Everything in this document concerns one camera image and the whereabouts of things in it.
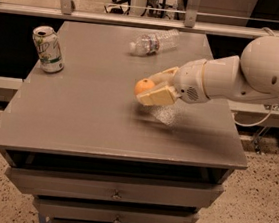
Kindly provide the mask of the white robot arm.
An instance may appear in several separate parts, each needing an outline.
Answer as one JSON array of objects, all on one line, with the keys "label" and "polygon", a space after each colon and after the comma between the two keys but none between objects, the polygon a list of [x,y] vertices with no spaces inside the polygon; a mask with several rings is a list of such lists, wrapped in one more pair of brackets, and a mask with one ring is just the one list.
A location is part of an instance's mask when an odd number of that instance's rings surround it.
[{"label": "white robot arm", "polygon": [[212,99],[270,105],[279,103],[279,37],[252,40],[240,55],[194,60],[158,72],[135,85],[142,105],[205,103]]}]

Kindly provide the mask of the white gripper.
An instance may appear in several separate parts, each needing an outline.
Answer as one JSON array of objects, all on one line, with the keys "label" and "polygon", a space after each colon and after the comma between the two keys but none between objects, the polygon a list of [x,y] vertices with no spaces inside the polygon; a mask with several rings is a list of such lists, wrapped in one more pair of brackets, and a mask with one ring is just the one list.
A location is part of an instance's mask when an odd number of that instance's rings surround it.
[{"label": "white gripper", "polygon": [[151,75],[149,79],[155,84],[168,82],[174,86],[156,86],[145,90],[136,95],[138,102],[144,106],[168,106],[180,98],[185,103],[206,103],[209,98],[202,81],[206,62],[204,59],[194,60],[180,68],[175,66]]}]

